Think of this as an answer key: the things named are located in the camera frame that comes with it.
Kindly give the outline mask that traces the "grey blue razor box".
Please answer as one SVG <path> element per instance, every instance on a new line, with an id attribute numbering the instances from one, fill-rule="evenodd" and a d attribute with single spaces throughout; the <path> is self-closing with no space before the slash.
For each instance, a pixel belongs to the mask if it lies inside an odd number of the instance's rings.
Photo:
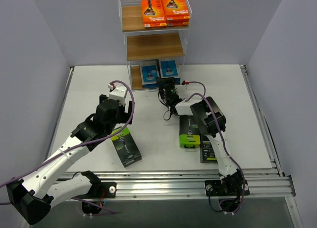
<path id="1" fill-rule="evenodd" d="M 176 84 L 180 84 L 180 80 L 181 80 L 181 77 L 179 77 L 179 76 L 175 76 L 175 77 L 174 77 L 174 82 L 175 82 Z"/>

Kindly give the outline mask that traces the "blue Harry's box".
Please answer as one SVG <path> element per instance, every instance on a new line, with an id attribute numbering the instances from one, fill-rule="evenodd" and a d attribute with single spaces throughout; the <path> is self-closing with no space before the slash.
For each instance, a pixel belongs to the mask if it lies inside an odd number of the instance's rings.
<path id="1" fill-rule="evenodd" d="M 157 87 L 159 70 L 156 60 L 144 60 L 139 62 L 142 88 Z"/>
<path id="2" fill-rule="evenodd" d="M 160 59 L 159 66 L 162 78 L 180 78 L 179 65 L 176 59 Z"/>

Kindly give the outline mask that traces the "black green razor box front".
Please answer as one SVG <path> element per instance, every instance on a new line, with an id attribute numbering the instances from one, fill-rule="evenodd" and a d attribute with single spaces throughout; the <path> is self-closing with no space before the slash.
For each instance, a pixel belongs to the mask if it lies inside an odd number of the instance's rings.
<path id="1" fill-rule="evenodd" d="M 142 155 L 128 127 L 125 127 L 122 131 L 112 136 L 110 139 L 115 147 L 122 165 L 125 168 L 142 159 Z"/>

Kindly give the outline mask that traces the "black green razor box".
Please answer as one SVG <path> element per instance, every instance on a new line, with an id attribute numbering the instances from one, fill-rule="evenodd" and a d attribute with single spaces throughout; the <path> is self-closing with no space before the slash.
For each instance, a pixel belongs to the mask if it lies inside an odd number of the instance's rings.
<path id="1" fill-rule="evenodd" d="M 179 117 L 179 146 L 184 149 L 195 149 L 201 144 L 201 133 L 193 116 Z"/>
<path id="2" fill-rule="evenodd" d="M 115 147 L 122 165 L 125 168 L 142 159 L 142 155 L 128 127 L 125 127 L 122 131 L 112 136 L 110 139 Z"/>

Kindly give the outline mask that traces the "large orange Fusion5 razor box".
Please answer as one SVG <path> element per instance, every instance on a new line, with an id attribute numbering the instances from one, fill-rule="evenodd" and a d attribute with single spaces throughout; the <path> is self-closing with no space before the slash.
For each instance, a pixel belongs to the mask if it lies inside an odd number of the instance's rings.
<path id="1" fill-rule="evenodd" d="M 167 26 L 162 0 L 141 0 L 141 14 L 145 28 Z"/>

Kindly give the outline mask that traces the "narrow orange Fusion5 razor box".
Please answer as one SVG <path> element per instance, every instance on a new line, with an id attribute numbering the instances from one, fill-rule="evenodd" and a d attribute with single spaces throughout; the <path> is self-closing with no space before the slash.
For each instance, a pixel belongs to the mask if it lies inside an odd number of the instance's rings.
<path id="1" fill-rule="evenodd" d="M 190 19 L 186 0 L 162 0 L 162 5 L 168 21 Z"/>

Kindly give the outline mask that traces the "black box with face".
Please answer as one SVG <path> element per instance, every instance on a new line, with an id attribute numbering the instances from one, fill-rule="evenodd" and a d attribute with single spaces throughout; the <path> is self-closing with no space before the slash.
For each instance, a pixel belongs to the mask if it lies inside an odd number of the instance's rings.
<path id="1" fill-rule="evenodd" d="M 209 139 L 201 134 L 200 142 L 200 162 L 203 164 L 216 164 L 217 159 Z"/>

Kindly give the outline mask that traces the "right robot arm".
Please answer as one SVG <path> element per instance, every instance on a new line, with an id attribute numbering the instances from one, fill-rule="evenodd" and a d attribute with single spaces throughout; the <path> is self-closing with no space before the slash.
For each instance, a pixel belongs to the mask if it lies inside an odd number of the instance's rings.
<path id="1" fill-rule="evenodd" d="M 217 159 L 220 189 L 230 195 L 238 188 L 244 190 L 246 180 L 240 165 L 231 156 L 226 146 L 226 117 L 212 97 L 193 93 L 186 99 L 180 98 L 174 77 L 156 79 L 158 96 L 170 109 L 172 115 L 192 116 L 201 134 L 211 142 Z"/>

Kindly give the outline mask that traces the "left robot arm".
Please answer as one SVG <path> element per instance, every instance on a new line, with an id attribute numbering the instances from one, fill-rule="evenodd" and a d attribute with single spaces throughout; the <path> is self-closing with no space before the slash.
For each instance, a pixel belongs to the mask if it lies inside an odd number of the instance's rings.
<path id="1" fill-rule="evenodd" d="M 54 206 L 79 196 L 97 198 L 101 195 L 101 180 L 91 171 L 82 171 L 67 181 L 57 179 L 79 159 L 114 135 L 117 124 L 131 124 L 135 101 L 129 101 L 128 111 L 119 100 L 100 95 L 95 113 L 89 115 L 71 132 L 55 154 L 38 168 L 5 184 L 10 204 L 30 225 L 41 221 Z"/>

